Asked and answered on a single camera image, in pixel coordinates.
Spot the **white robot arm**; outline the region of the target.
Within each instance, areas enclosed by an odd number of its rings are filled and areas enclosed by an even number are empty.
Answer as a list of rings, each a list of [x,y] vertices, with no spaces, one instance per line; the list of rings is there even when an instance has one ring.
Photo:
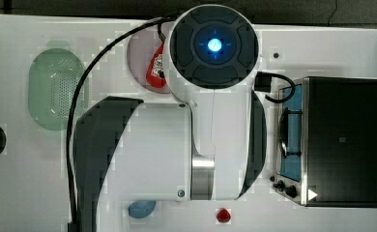
[[[163,44],[168,103],[107,97],[76,122],[72,232],[129,232],[159,201],[235,200],[261,173],[266,115],[257,35],[239,12],[181,14]]]

